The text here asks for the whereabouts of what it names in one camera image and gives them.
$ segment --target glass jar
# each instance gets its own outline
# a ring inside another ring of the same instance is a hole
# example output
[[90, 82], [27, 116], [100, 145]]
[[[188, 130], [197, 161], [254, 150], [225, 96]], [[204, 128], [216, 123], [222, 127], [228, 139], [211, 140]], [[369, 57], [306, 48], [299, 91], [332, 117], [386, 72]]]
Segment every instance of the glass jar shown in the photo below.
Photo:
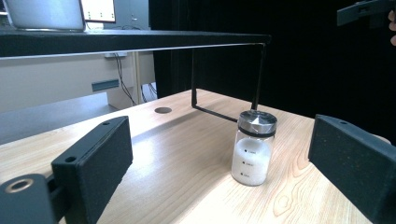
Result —
[[258, 110], [242, 112], [233, 148], [231, 174], [241, 184], [259, 186], [267, 177], [277, 119]]

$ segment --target wooden tabletop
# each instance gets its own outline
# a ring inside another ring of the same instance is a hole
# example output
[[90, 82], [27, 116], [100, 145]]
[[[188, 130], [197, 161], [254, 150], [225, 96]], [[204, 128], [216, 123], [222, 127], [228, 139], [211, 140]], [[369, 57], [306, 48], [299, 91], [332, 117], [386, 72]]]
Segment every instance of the wooden tabletop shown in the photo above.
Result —
[[[238, 118], [250, 103], [198, 90], [199, 105]], [[172, 112], [159, 114], [158, 107]], [[236, 123], [191, 108], [191, 92], [0, 146], [0, 183], [49, 175], [50, 163], [104, 120], [128, 115], [134, 161], [99, 223], [370, 223], [307, 159], [314, 121], [259, 106], [278, 119], [265, 183], [231, 176]]]

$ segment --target black shelf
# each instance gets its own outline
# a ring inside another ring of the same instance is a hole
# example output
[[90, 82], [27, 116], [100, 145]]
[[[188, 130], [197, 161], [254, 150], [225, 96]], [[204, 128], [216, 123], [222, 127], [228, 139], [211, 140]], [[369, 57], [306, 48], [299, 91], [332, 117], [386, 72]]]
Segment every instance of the black shelf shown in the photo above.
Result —
[[270, 35], [185, 31], [0, 31], [0, 58], [268, 44]]

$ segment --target round hole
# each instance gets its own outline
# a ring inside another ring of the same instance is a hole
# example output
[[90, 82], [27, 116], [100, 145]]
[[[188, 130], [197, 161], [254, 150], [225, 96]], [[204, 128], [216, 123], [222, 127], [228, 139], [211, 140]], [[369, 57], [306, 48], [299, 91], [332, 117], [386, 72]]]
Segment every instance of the round hole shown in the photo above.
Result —
[[10, 184], [6, 188], [7, 193], [16, 193], [32, 186], [33, 179], [20, 179]]
[[172, 109], [169, 107], [158, 107], [154, 111], [155, 111], [155, 113], [158, 113], [158, 114], [167, 114], [167, 113], [172, 112]]
[[66, 162], [72, 162], [72, 161], [75, 161], [75, 160], [76, 160], [76, 157], [69, 157], [65, 161]]

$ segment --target metal lid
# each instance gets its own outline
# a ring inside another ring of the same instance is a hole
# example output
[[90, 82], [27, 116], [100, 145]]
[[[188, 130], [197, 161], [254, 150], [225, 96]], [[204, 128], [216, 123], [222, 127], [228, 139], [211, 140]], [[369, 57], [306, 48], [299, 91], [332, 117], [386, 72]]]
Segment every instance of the metal lid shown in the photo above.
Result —
[[241, 113], [238, 129], [255, 137], [270, 137], [275, 135], [277, 119], [274, 115], [258, 110], [248, 110]]

